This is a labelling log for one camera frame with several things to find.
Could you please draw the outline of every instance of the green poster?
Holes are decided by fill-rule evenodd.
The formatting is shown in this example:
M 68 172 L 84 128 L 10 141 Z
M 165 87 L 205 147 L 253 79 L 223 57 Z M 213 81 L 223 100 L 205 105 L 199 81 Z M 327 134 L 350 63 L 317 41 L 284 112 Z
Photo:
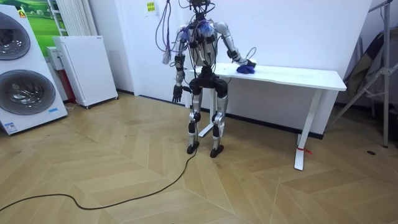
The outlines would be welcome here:
M 51 15 L 47 0 L 0 0 L 0 4 L 20 6 L 24 8 L 33 32 L 39 43 L 44 57 L 47 57 L 45 47 L 53 47 L 53 36 L 59 36 L 57 25 Z M 61 18 L 61 27 L 65 28 Z

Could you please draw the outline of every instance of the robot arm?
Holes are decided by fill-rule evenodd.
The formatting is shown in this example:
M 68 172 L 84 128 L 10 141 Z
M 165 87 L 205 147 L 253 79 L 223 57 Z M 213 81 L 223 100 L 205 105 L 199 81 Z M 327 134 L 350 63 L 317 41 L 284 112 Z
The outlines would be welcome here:
M 182 29 L 178 30 L 177 34 L 177 54 L 174 58 L 175 68 L 177 69 L 177 75 L 175 76 L 175 86 L 173 90 L 173 102 L 179 103 L 182 97 L 182 82 L 185 78 L 184 72 L 184 61 L 185 61 L 185 54 L 184 49 L 186 45 L 186 41 L 182 38 L 183 32 Z
M 249 65 L 255 67 L 256 64 L 250 61 L 249 59 L 242 58 L 239 50 L 234 45 L 234 40 L 231 37 L 231 33 L 229 31 L 228 25 L 224 22 L 217 22 L 215 24 L 215 28 L 217 32 L 219 32 L 223 36 L 223 41 L 228 49 L 227 54 L 228 56 L 239 65 Z

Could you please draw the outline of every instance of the door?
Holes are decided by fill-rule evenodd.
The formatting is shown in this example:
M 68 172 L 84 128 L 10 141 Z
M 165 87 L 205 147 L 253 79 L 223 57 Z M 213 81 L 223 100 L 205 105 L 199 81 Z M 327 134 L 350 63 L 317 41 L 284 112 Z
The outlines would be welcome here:
M 52 82 L 29 70 L 0 74 L 0 108 L 13 114 L 31 115 L 45 111 L 56 97 Z
M 21 58 L 29 48 L 30 39 L 24 27 L 0 12 L 0 60 Z

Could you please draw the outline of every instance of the white desk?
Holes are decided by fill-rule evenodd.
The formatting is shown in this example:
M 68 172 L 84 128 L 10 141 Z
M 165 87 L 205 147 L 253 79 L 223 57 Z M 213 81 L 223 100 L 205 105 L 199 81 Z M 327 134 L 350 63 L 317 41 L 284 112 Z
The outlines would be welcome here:
M 341 80 L 337 72 L 325 70 L 313 70 L 304 68 L 284 68 L 271 66 L 256 66 L 255 74 L 240 74 L 236 72 L 238 65 L 232 63 L 217 63 L 215 74 L 222 78 L 241 78 L 247 80 L 256 80 L 262 82 L 272 82 L 281 85 L 302 86 L 307 88 L 315 88 L 315 94 L 312 98 L 310 110 L 305 120 L 303 132 L 298 135 L 296 158 L 294 168 L 303 170 L 304 167 L 304 152 L 305 142 L 312 125 L 313 118 L 317 112 L 320 97 L 323 90 L 337 90 L 345 91 L 346 86 Z M 197 73 L 200 73 L 201 68 L 196 68 Z M 211 117 L 215 114 L 216 109 L 216 93 L 211 91 L 212 104 L 210 106 L 210 124 L 199 133 L 203 137 L 213 127 Z

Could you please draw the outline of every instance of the desk top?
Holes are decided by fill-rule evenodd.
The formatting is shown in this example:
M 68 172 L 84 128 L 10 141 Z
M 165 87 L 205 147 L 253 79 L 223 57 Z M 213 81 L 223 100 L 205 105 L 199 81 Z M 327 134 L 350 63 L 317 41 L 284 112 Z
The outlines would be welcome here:
M 338 73 L 334 71 L 257 65 L 255 74 L 246 75 L 236 71 L 239 67 L 237 64 L 217 63 L 216 65 L 215 74 L 219 77 L 241 78 L 324 90 L 345 91 L 347 89 Z

